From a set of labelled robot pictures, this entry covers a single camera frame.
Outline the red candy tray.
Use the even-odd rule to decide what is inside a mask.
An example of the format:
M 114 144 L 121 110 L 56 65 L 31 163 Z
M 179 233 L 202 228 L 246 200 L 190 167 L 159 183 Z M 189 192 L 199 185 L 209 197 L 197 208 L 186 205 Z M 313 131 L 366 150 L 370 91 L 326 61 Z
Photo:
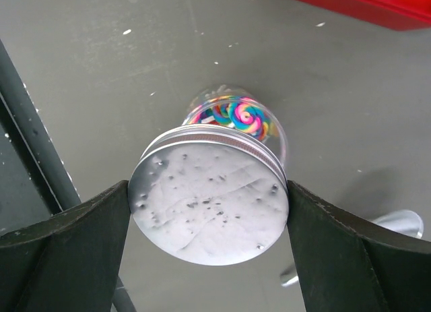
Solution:
M 297 0 L 396 31 L 428 29 L 430 0 Z

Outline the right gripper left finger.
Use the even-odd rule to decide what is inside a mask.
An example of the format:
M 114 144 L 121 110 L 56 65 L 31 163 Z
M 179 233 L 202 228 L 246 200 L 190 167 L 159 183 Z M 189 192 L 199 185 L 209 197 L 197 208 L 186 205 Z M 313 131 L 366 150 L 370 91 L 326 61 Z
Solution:
M 1 236 L 2 311 L 110 311 L 130 221 L 127 184 Z

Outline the silver metal scoop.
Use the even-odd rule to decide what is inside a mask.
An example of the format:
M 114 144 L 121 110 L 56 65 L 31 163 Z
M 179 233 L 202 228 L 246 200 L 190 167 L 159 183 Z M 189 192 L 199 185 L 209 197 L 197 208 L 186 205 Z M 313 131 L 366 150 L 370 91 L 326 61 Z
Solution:
M 411 210 L 390 212 L 371 220 L 371 222 L 393 232 L 416 239 L 421 239 L 424 233 L 424 222 L 422 218 Z

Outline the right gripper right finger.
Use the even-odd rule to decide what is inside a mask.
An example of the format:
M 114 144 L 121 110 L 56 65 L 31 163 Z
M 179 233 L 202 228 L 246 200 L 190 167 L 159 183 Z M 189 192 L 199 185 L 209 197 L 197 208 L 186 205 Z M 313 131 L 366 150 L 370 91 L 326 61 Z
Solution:
M 368 222 L 294 181 L 288 198 L 307 311 L 430 310 L 430 242 Z

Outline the clear glass jar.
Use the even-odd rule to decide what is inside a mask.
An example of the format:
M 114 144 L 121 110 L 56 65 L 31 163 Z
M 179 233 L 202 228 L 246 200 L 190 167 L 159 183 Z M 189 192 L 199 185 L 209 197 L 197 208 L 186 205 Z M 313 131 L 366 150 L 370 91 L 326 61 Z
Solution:
M 288 140 L 281 123 L 240 86 L 215 84 L 200 91 L 190 103 L 183 124 L 210 124 L 238 130 L 267 146 L 281 165 L 286 165 Z

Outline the silver round jar lid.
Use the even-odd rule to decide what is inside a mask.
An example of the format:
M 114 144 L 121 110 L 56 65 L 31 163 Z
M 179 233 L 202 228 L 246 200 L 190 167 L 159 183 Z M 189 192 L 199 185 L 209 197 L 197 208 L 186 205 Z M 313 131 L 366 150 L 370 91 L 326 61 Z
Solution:
M 289 214 L 284 159 L 243 132 L 183 125 L 143 152 L 128 184 L 132 217 L 157 247 L 204 266 L 253 259 Z

